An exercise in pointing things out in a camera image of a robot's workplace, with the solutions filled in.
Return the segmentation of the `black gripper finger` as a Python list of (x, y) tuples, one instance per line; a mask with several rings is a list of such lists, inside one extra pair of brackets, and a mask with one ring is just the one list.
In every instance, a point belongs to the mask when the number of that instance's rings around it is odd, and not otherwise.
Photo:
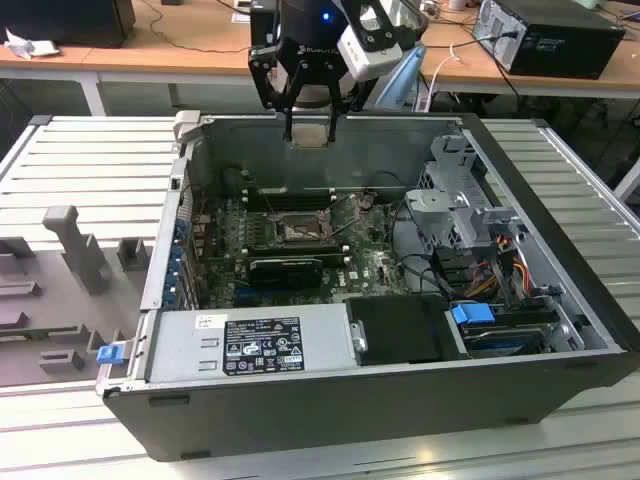
[(370, 79), (364, 82), (356, 82), (348, 94), (343, 97), (340, 85), (337, 80), (332, 80), (328, 84), (330, 95), (330, 121), (327, 141), (332, 143), (336, 139), (336, 128), (338, 118), (349, 112), (360, 112), (374, 87), (376, 79)]
[[(291, 142), (293, 107), (304, 86), (304, 61), (291, 57), (282, 62), (278, 59), (280, 50), (280, 46), (275, 46), (251, 51), (248, 57), (248, 67), (263, 107), (285, 115), (283, 139)], [(276, 90), (270, 80), (271, 71), (278, 62), (283, 67), (293, 66), (293, 73), (287, 72), (282, 91)]]

